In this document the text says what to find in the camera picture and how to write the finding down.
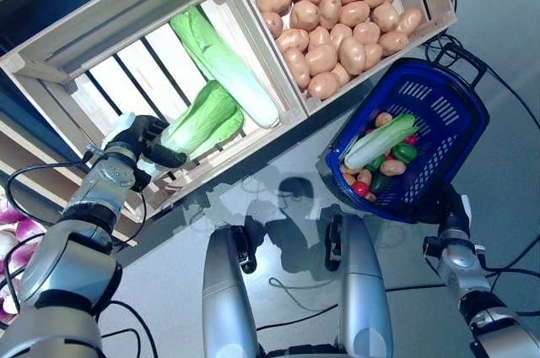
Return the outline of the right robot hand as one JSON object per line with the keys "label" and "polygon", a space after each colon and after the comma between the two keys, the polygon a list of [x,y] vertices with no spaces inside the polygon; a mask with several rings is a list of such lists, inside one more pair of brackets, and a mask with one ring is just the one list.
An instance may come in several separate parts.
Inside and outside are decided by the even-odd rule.
{"label": "right robot hand", "polygon": [[420,204],[425,223],[438,226],[438,235],[448,230],[458,230],[470,236],[470,219],[462,196],[450,183],[432,186]]}

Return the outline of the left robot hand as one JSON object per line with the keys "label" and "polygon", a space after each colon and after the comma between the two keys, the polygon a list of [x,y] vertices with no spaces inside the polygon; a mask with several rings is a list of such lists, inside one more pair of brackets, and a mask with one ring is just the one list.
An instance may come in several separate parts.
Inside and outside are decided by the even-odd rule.
{"label": "left robot hand", "polygon": [[103,150],[119,147],[133,153],[127,163],[133,168],[135,182],[131,189],[134,192],[144,190],[159,172],[177,169],[187,162],[185,152],[162,144],[162,134],[169,126],[158,117],[124,113],[105,137]]}

